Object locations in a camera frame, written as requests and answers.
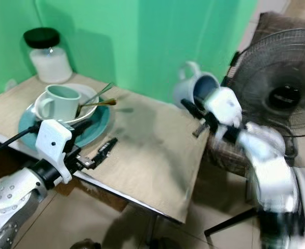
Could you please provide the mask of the metal table leg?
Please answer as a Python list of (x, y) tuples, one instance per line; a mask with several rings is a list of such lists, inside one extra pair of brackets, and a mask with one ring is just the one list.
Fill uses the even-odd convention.
[(157, 249), (157, 237), (155, 237), (155, 228), (157, 227), (160, 216), (153, 214), (149, 220), (145, 235), (145, 249)]

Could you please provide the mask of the black electric fan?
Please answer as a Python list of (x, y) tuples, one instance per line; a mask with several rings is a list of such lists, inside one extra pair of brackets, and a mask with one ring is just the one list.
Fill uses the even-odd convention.
[(256, 216), (261, 233), (274, 239), (305, 237), (305, 190), (295, 168), (294, 130), (305, 129), (305, 29), (267, 35), (232, 62), (234, 74), (220, 86), (231, 88), (242, 107), (236, 143), (249, 166), (256, 202), (252, 209), (205, 230), (209, 236)]

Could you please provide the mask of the silver fork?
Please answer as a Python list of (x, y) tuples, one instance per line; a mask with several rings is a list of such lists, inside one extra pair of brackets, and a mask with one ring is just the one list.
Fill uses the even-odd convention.
[(102, 90), (100, 90), (100, 92), (96, 93), (92, 98), (88, 99), (86, 102), (84, 102), (83, 104), (79, 105), (79, 108), (83, 108), (85, 106), (93, 106), (93, 102), (95, 102), (95, 100), (98, 100), (98, 98), (103, 95), (103, 93), (106, 93), (107, 91), (109, 91), (113, 86), (115, 85), (115, 82), (112, 81), (111, 83), (107, 84), (104, 88), (102, 88)]

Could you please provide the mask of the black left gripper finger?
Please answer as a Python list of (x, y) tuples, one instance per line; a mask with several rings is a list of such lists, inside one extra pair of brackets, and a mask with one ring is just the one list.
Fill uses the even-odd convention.
[(94, 162), (103, 162), (109, 156), (117, 142), (118, 139), (116, 137), (113, 137), (111, 140), (105, 142), (105, 144), (100, 147), (97, 154), (94, 156)]
[(93, 124), (92, 119), (83, 119), (79, 122), (76, 122), (71, 125), (71, 134), (72, 138), (76, 139), (77, 137), (83, 135), (84, 131), (90, 128)]

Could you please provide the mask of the teal plate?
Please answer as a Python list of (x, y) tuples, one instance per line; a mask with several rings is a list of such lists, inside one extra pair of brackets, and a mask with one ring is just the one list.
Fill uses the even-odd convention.
[[(35, 114), (32, 112), (32, 106), (29, 106), (21, 116), (19, 120), (19, 131), (24, 131), (30, 126), (36, 123), (37, 119)], [(84, 131), (84, 133), (76, 138), (76, 145), (79, 147), (85, 147), (86, 145), (95, 141), (100, 135), (102, 135), (109, 124), (111, 111), (109, 107), (100, 106), (95, 110), (95, 113), (89, 118), (93, 121), (92, 125)], [(31, 150), (36, 151), (37, 135), (36, 133), (29, 133), (24, 135), (21, 140)]]

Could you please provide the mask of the white bowl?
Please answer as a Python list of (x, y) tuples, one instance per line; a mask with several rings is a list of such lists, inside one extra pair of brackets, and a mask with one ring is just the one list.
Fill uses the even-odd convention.
[[(68, 85), (62, 85), (62, 86), (67, 86), (69, 88), (76, 90), (76, 92), (79, 92), (79, 94), (81, 95), (81, 98), (79, 99), (78, 106), (83, 104), (84, 102), (86, 102), (88, 99), (92, 98), (96, 94), (94, 89), (92, 89), (90, 86), (86, 86), (86, 85), (68, 84)], [(33, 106), (32, 106), (32, 108), (33, 108), (32, 112), (35, 114), (35, 116), (38, 119), (41, 119), (41, 120), (43, 120), (44, 118), (40, 115), (40, 113), (38, 111), (38, 107), (40, 106), (40, 102), (42, 102), (43, 98), (45, 97), (45, 90), (36, 98), (36, 100), (34, 101)], [(81, 113), (79, 114), (78, 117), (75, 117), (74, 119), (72, 119), (70, 121), (61, 121), (61, 120), (58, 120), (58, 121), (66, 123), (68, 125), (72, 125), (83, 119), (89, 118), (90, 116), (92, 116), (92, 114), (95, 112), (95, 110), (96, 110), (95, 106), (87, 107), (87, 108), (84, 108), (83, 110), (81, 110)]]

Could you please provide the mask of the beige woven table mat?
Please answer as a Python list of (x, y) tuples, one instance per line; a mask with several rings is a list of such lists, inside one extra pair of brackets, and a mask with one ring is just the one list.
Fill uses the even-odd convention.
[[(45, 87), (34, 76), (0, 93), (0, 142), (19, 133), (22, 114)], [(103, 97), (117, 100), (109, 125), (81, 154), (93, 157), (107, 140), (118, 142), (99, 166), (74, 176), (185, 223), (208, 134), (194, 137), (198, 121), (172, 104), (117, 86)]]

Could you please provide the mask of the mint green mug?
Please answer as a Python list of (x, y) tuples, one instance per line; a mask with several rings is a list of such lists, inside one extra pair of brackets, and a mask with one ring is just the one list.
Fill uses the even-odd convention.
[(46, 87), (38, 111), (44, 119), (70, 121), (76, 117), (81, 95), (76, 90), (62, 85)]

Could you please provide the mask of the light blue mug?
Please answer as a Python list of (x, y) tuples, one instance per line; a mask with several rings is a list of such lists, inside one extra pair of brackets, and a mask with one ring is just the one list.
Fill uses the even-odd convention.
[(173, 100), (179, 108), (184, 108), (181, 100), (186, 99), (196, 104), (199, 109), (209, 97), (210, 93), (220, 87), (216, 76), (200, 69), (197, 62), (188, 60), (178, 71), (179, 81), (174, 87)]

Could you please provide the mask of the glass jar with black lid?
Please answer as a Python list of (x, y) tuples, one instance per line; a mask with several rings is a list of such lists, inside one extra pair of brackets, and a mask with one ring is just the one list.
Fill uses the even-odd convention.
[(67, 52), (59, 46), (59, 31), (52, 27), (36, 27), (25, 31), (22, 38), (30, 48), (29, 57), (40, 81), (56, 85), (72, 77)]

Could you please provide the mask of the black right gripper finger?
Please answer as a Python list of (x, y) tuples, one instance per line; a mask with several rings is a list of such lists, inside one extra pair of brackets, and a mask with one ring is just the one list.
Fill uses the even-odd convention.
[(200, 109), (196, 104), (192, 101), (183, 98), (180, 100), (181, 106), (185, 107), (188, 112), (193, 116), (193, 118), (198, 119), (202, 122), (212, 123), (213, 119), (209, 115), (209, 113), (205, 110)]

